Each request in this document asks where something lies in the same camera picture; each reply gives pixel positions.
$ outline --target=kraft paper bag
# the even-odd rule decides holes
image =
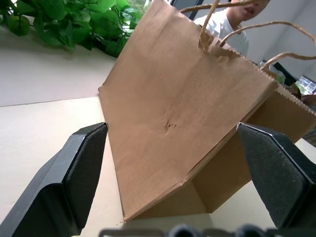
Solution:
[[[295,143],[316,126],[316,114],[279,86],[247,123],[282,132]],[[205,198],[206,212],[212,213],[223,204],[221,200],[228,200],[250,180],[244,149],[236,133],[192,182],[200,197]]]
[[[99,88],[124,220],[141,213],[209,212],[205,200],[219,206],[249,179],[244,162],[214,156],[277,83],[219,41],[155,0]],[[204,196],[207,183],[226,185],[221,174],[196,186],[193,178],[205,165],[216,173],[240,168],[240,178],[225,173],[235,179],[228,190],[213,189]]]

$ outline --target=green leaf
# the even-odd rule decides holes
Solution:
[[[93,43],[92,43],[92,41],[90,41],[89,39],[87,39],[87,40],[81,42],[80,45],[81,45],[82,47],[84,47],[84,48],[90,50],[90,51],[91,51],[92,48],[93,48]]]
[[[59,39],[59,34],[52,31],[46,31],[41,36],[41,39],[50,46],[60,46],[63,45]]]
[[[41,16],[37,16],[34,19],[33,26],[37,33],[42,35],[44,33],[44,22]]]
[[[4,9],[1,9],[1,6],[0,6],[0,15],[5,15],[8,13],[8,9],[5,9],[5,8],[6,8],[6,6],[4,6]]]
[[[119,11],[123,11],[124,9],[130,7],[130,5],[129,5],[129,3],[128,3],[127,0],[117,0],[116,6],[117,6],[117,9],[118,9]]]
[[[28,5],[22,0],[18,0],[16,2],[16,6],[17,6],[18,13],[20,14],[26,14],[26,13],[31,13],[35,11],[35,9],[32,6]]]
[[[11,14],[7,20],[9,29],[17,36],[25,36],[30,30],[30,21],[25,16]]]
[[[46,22],[44,22],[44,30],[59,32],[61,23],[63,23],[63,26],[65,28],[68,21],[63,21],[63,22],[54,21],[54,20],[53,21],[46,21]]]
[[[129,28],[130,28],[130,29],[135,29],[136,26],[137,26],[137,24],[134,23],[134,22],[131,22],[131,23],[129,24]]]
[[[59,32],[59,36],[62,42],[64,42],[66,45],[69,46],[69,48],[74,49],[75,45],[73,42],[73,37],[74,37],[74,30],[73,30],[73,25],[71,21],[68,21],[68,26],[66,29],[61,30]]]
[[[118,37],[123,33],[123,30],[119,25],[119,17],[117,14],[108,10],[104,13],[91,13],[90,25],[100,36],[111,35]]]
[[[82,0],[85,7],[95,12],[106,12],[115,4],[115,0]]]
[[[74,14],[74,21],[84,26],[90,21],[91,16],[87,10],[79,11]]]
[[[14,3],[13,3],[12,1],[10,1],[10,0],[6,0],[6,1],[7,1],[6,4],[8,4],[8,5],[12,8],[12,10],[13,10],[14,12],[17,12],[17,11],[18,11],[18,8],[14,5]]]
[[[142,18],[142,13],[132,7],[126,8],[122,15],[125,19],[135,24],[138,24],[140,18]]]
[[[113,56],[118,57],[119,54],[122,52],[127,40],[121,39],[119,42],[103,40],[102,44],[105,46],[105,53]]]
[[[76,28],[74,29],[74,43],[82,43],[89,38],[91,28]]]
[[[53,20],[60,21],[67,15],[63,0],[38,0],[45,13]]]
[[[73,14],[84,9],[85,9],[84,3],[81,3],[81,2],[75,2],[75,3],[70,3],[66,5],[66,11]]]

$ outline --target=paper bag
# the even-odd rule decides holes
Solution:
[[[282,132],[295,143],[316,126],[316,114],[279,86],[247,123]],[[200,197],[205,198],[206,212],[212,213],[223,204],[221,200],[228,200],[250,180],[244,149],[235,134],[192,182]]]
[[[190,180],[207,163],[218,172],[232,165],[243,172],[233,157],[213,157],[277,83],[209,33],[202,32],[212,45],[201,47],[200,33],[155,0],[99,88],[125,220],[146,210],[148,216],[208,212],[203,202],[210,196]],[[222,180],[210,182],[220,187]],[[232,188],[240,188],[239,180]],[[215,203],[226,201],[216,197]]]

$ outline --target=person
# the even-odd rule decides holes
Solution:
[[[229,0],[235,3],[240,0]],[[215,12],[207,24],[207,29],[216,37],[223,39],[229,33],[241,28],[243,21],[248,21],[259,15],[268,5],[270,0],[261,0],[245,6],[228,7],[223,11]],[[203,25],[207,16],[197,18],[194,23]],[[232,36],[227,43],[238,53],[247,56],[249,42],[246,33]]]

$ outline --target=green plant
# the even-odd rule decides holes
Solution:
[[[0,24],[16,35],[25,36],[34,27],[48,45],[74,49],[80,44],[114,57],[142,15],[127,0],[0,0]]]

